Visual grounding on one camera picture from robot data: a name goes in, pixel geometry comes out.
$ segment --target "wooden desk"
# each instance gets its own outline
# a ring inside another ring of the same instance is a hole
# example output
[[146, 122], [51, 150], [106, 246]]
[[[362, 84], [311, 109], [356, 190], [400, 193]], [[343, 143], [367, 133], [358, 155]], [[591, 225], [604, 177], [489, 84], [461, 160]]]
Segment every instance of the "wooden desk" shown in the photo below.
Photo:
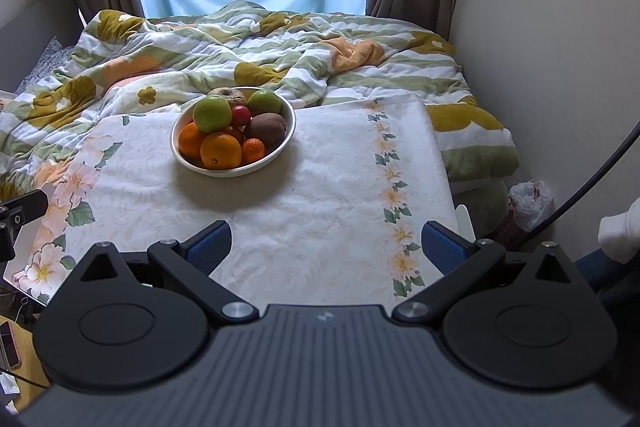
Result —
[[[11, 372], [21, 377], [28, 378], [31, 381], [40, 383], [42, 385], [49, 385], [47, 377], [44, 376], [40, 361], [36, 356], [36, 352], [33, 349], [33, 342], [31, 341], [31, 333], [27, 330], [23, 330], [12, 320], [5, 317], [0, 317], [0, 324], [5, 322], [11, 323], [14, 332], [15, 345], [20, 355], [22, 363], [18, 369], [12, 369]], [[15, 381], [20, 388], [20, 396], [14, 400], [15, 408], [18, 411], [22, 411], [28, 407], [28, 405], [35, 400], [38, 396], [44, 393], [44, 389], [35, 387], [22, 380]]]

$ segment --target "blue gripper pad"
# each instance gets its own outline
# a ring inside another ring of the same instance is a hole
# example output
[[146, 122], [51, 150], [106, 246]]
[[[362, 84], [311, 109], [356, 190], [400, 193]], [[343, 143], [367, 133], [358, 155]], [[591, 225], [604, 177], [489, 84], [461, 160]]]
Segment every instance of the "blue gripper pad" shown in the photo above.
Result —
[[476, 250], [473, 243], [436, 221], [427, 221], [422, 227], [422, 251], [443, 275], [455, 270]]
[[216, 221], [181, 244], [185, 259], [205, 275], [215, 270], [231, 252], [231, 227]]

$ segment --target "kiwi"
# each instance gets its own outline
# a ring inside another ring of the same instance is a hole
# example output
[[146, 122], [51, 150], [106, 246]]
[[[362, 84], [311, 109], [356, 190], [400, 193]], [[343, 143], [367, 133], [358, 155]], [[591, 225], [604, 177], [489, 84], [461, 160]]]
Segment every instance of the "kiwi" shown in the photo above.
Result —
[[234, 89], [233, 87], [217, 87], [216, 89], [211, 89], [209, 94], [221, 96], [231, 107], [236, 107], [236, 105], [244, 105], [244, 107], [246, 107], [246, 99], [239, 89]]
[[284, 118], [274, 112], [254, 116], [244, 128], [245, 138], [257, 138], [268, 148], [280, 145], [286, 134]]

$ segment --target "green apple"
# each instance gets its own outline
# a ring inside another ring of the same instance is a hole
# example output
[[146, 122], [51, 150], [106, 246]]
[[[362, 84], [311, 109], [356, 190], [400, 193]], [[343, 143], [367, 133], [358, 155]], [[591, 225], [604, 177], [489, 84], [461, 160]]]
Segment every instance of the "green apple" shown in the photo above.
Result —
[[193, 123], [202, 132], [222, 131], [231, 124], [231, 117], [231, 106], [221, 96], [205, 96], [193, 108]]
[[282, 102], [273, 91], [261, 89], [249, 97], [247, 106], [249, 107], [249, 111], [251, 111], [251, 116], [258, 116], [266, 112], [278, 114], [282, 107]]

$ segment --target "black cable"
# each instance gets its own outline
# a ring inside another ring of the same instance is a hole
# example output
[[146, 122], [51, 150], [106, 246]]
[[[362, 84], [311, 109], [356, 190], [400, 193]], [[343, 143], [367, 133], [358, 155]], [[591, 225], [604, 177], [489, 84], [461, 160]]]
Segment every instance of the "black cable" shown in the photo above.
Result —
[[14, 378], [17, 378], [18, 380], [22, 380], [28, 384], [34, 385], [36, 387], [39, 387], [41, 389], [48, 389], [49, 386], [48, 385], [42, 385], [41, 383], [36, 383], [34, 381], [29, 380], [28, 378], [23, 378], [20, 375], [16, 375], [15, 373], [12, 373], [11, 371], [8, 371], [6, 369], [3, 369], [2, 367], [0, 367], [0, 373], [6, 373], [8, 375], [11, 375]]
[[616, 149], [616, 151], [610, 156], [610, 158], [604, 162], [602, 167], [598, 169], [598, 171], [587, 181], [578, 191], [571, 196], [568, 200], [564, 202], [564, 204], [558, 208], [551, 216], [547, 217], [542, 223], [540, 223], [535, 229], [531, 230], [531, 232], [527, 233], [527, 235], [518, 241], [513, 248], [513, 250], [517, 250], [522, 245], [524, 245], [527, 241], [530, 241], [534, 237], [536, 237], [539, 233], [546, 230], [556, 219], [562, 216], [566, 211], [568, 211], [575, 203], [577, 203], [587, 192], [589, 192], [602, 178], [604, 178], [605, 174], [611, 170], [613, 165], [618, 163], [618, 160], [622, 158], [622, 156], [629, 150], [634, 142], [640, 137], [640, 121], [634, 127], [633, 131], [629, 133], [629, 136], [625, 138], [625, 140], [620, 144], [620, 147]]

